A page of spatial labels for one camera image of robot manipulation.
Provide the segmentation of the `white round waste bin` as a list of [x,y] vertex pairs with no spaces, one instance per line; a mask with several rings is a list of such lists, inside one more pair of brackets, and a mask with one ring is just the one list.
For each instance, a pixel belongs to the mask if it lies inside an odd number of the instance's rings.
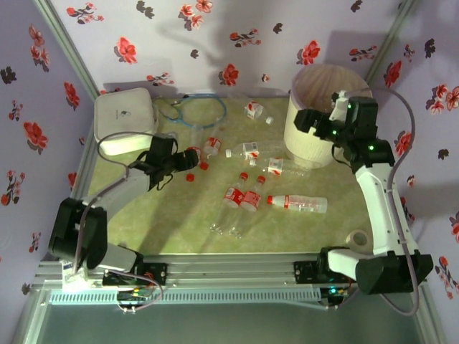
[[[369,90],[358,90],[364,97],[371,97]],[[284,143],[288,157],[297,164],[310,168],[322,168],[333,161],[331,143],[320,140],[311,133],[302,133],[294,125],[294,119],[299,110],[288,112],[285,121]]]

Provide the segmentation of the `translucent bin liner bag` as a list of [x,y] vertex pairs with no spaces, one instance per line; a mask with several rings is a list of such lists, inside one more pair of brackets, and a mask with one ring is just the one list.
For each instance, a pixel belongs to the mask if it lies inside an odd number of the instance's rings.
[[311,108],[330,113],[332,94],[357,91],[368,84],[356,72],[333,64],[310,64],[293,78],[288,112]]

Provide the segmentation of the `small crushed red-white label bottle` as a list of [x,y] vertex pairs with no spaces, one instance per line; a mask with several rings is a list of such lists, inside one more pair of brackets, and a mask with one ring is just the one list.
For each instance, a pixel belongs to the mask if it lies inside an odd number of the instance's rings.
[[251,120],[260,120],[268,125],[273,123],[273,117],[258,102],[250,101],[245,106],[245,115]]

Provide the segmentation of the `clear bottle white-red label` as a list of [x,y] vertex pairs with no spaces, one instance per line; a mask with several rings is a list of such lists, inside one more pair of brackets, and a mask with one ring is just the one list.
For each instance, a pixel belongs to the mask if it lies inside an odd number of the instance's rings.
[[259,168],[263,173],[274,176],[305,176],[310,169],[300,166],[292,160],[285,158],[258,158],[251,159],[250,166]]
[[281,140],[259,140],[240,143],[234,148],[226,149],[224,153],[226,158],[256,160],[281,156],[284,154],[284,150],[285,144]]

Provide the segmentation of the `white bottle red cap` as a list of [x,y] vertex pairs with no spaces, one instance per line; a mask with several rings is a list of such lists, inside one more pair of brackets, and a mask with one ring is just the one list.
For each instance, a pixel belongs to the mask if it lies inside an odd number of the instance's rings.
[[328,209],[328,201],[326,198],[301,195],[269,195],[267,197],[267,204],[288,210],[318,214],[325,214]]

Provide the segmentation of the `blue stethoscope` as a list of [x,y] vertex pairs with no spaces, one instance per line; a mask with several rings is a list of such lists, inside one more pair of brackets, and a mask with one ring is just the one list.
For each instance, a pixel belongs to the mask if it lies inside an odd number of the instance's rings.
[[[210,99],[215,100],[220,107],[222,108],[221,115],[210,124],[202,125],[199,124],[203,129],[214,128],[216,125],[220,124],[223,120],[227,118],[227,106],[223,102],[223,99],[214,93],[195,93],[195,94],[185,94],[179,99],[174,99],[173,102],[169,102],[165,97],[154,97],[152,99],[153,105],[157,107],[158,112],[170,123],[184,125],[188,128],[194,126],[194,124],[185,120],[183,111],[179,108],[183,103],[189,102],[192,100],[203,100]],[[165,104],[171,108],[171,111],[175,113],[175,116],[171,116],[165,110],[161,109],[161,106]]]

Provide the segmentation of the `white square lidded box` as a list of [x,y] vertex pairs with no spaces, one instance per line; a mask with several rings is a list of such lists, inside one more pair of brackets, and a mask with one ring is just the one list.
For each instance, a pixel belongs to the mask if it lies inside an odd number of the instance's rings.
[[117,156],[150,147],[158,113],[145,88],[99,96],[94,104],[94,137],[104,154]]

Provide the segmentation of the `beige tape roll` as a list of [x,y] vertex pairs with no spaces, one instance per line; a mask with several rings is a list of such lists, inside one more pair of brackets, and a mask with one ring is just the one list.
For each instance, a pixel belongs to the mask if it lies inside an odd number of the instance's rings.
[[369,244],[369,239],[366,232],[354,230],[347,236],[346,244],[351,249],[366,249]]

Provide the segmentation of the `white paper tag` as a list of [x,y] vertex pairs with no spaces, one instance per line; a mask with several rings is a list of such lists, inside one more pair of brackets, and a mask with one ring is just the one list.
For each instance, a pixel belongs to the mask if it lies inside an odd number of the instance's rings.
[[74,264],[62,260],[62,289],[65,291],[78,291],[86,289],[88,286],[87,272],[84,268],[74,271]]

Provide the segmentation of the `aluminium side rail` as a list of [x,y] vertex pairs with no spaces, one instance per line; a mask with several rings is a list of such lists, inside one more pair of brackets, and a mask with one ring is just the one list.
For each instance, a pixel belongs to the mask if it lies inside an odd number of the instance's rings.
[[91,137],[84,145],[74,186],[69,193],[72,198],[80,199],[88,193],[95,162],[97,160],[96,141]]

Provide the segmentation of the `aluminium frame post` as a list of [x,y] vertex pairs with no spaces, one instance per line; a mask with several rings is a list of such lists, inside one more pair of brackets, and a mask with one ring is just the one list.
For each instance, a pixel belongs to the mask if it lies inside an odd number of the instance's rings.
[[83,84],[89,96],[95,100],[99,95],[98,88],[94,82],[87,66],[77,50],[69,32],[65,28],[60,16],[50,0],[32,0],[40,14],[46,21],[58,44],[65,53],[69,63],[72,65],[78,78]]
[[418,7],[421,1],[422,0],[400,0],[399,6],[397,7],[397,15],[366,74],[365,81],[367,84],[370,85],[376,78],[378,69],[383,65],[384,59],[390,53],[402,27],[406,24],[412,12]]

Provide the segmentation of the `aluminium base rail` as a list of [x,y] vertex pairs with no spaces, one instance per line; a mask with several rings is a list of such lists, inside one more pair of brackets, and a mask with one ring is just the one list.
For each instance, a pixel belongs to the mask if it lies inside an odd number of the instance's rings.
[[[161,254],[144,256],[145,263],[167,264],[166,289],[322,288],[358,287],[341,274],[321,274],[319,254]],[[107,285],[104,269],[87,272],[89,288],[128,288]],[[58,261],[39,264],[33,284],[54,283],[62,287]]]

